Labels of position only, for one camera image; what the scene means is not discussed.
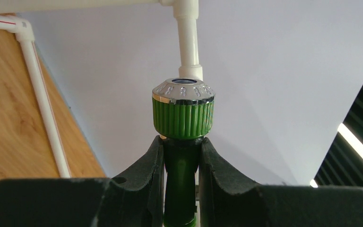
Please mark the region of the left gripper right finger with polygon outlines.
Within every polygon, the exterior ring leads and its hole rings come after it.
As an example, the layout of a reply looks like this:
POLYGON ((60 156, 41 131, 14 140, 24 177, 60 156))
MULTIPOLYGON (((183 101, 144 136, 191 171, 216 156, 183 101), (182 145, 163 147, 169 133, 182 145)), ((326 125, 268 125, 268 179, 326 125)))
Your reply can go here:
POLYGON ((259 184, 206 138, 199 208, 203 227, 363 227, 363 187, 259 184))

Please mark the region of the green plastic faucet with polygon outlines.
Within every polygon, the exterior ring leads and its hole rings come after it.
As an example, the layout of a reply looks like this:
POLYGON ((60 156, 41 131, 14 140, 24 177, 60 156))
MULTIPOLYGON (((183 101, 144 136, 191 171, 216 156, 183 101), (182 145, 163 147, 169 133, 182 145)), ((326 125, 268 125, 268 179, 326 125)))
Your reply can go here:
POLYGON ((165 227, 196 225, 196 172, 213 124, 215 92, 204 81, 167 79, 152 90, 153 123, 163 137, 165 227))

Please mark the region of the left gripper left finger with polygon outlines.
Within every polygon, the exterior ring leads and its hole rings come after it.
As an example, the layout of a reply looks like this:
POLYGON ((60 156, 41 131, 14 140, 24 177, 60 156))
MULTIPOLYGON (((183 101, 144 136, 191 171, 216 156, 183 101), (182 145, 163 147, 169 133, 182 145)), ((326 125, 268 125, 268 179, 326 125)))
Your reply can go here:
POLYGON ((160 227, 164 152, 159 137, 113 178, 0 180, 0 227, 160 227))

